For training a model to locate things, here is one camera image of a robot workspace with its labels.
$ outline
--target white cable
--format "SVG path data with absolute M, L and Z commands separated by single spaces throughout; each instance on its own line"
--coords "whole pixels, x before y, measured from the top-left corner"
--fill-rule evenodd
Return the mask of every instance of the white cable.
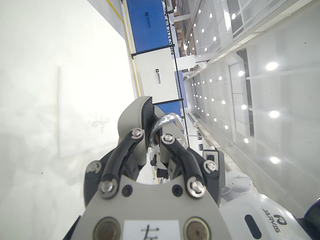
M 202 135 L 186 135 L 186 136 L 201 137 L 201 138 L 204 138 L 204 139 L 206 139 L 206 140 L 210 141 L 210 143 L 212 143 L 212 141 L 211 141 L 209 138 L 204 137 L 204 136 L 202 136 Z
M 243 178 L 245 178 L 245 179 L 250 179 L 250 180 L 251 180 L 251 178 L 249 178 L 249 177 L 244 177 L 244 176 L 238 175 L 238 176 L 236 176 L 236 177 L 232 177 L 232 178 L 230 179 L 230 181 L 233 180 L 233 179 L 243 179 Z M 232 189 L 233 189 L 233 185 L 232 185 L 232 183 L 231 183 L 231 188 L 230 188 L 227 192 L 221 193 L 221 195 L 225 195 L 225 194 L 229 193 Z

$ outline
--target blue panel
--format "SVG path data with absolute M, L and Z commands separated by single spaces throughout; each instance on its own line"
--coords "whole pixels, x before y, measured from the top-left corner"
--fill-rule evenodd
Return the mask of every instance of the blue panel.
M 136 52 L 169 45 L 162 0 L 127 0 Z
M 157 105 L 165 114 L 176 113 L 181 117 L 180 104 L 179 101 L 164 103 Z
M 179 74 L 180 86 L 181 86 L 181 91 L 182 91 L 183 106 L 186 108 L 186 107 L 188 107 L 188 104 L 187 104 L 186 89 L 184 87 L 182 70 L 178 71 L 178 74 Z M 177 76 L 177 72 L 176 71 L 174 72 L 174 76 L 176 77 L 178 96 L 179 96 L 179 99 L 181 99 L 178 76 Z

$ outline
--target joyson logo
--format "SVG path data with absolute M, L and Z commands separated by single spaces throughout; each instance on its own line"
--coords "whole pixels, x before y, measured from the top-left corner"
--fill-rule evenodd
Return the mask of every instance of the joyson logo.
M 149 13 L 146 12 L 144 15 L 145 15 L 145 17 L 146 17 L 146 21 L 148 22 L 148 27 L 150 28 L 151 25 L 150 25 Z
M 158 69 L 156 69 L 156 70 L 154 71 L 154 75 L 155 75 L 155 79 L 156 79 L 156 81 L 157 81 L 157 84 L 161 84 L 160 73 L 159 73 L 159 70 L 158 70 Z

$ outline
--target chinese character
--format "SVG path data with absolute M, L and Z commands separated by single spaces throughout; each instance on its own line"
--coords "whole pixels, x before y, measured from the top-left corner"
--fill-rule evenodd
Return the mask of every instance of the chinese character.
M 156 229 L 150 229 L 150 225 L 147 225 L 146 229 L 141 229 L 141 231 L 145 231 L 145 236 L 143 238 L 143 240 L 153 240 L 153 239 L 158 239 L 157 236 L 148 236 L 148 233 L 149 232 L 156 232 L 156 231 L 159 231 L 159 228 L 156 228 Z

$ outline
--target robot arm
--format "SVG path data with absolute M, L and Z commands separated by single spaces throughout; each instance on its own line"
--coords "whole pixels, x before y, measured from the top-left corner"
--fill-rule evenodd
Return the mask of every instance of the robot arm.
M 119 143 L 88 165 L 86 210 L 64 240 L 289 239 L 290 233 L 296 237 L 291 239 L 311 239 L 293 215 L 262 194 L 238 197 L 219 209 L 221 153 L 215 151 L 215 161 L 204 159 L 186 146 L 173 122 L 157 129 L 154 138 L 157 160 L 167 168 L 170 182 L 137 183 L 160 111 L 144 96 L 122 113 Z
M 118 146 L 87 167 L 86 211 L 74 226 L 72 240 L 212 239 L 213 234 L 231 240 L 217 206 L 220 171 L 183 146 L 185 137 L 174 123 L 164 125 L 155 138 L 171 181 L 135 182 L 157 120 L 151 97 L 136 99 L 123 112 Z

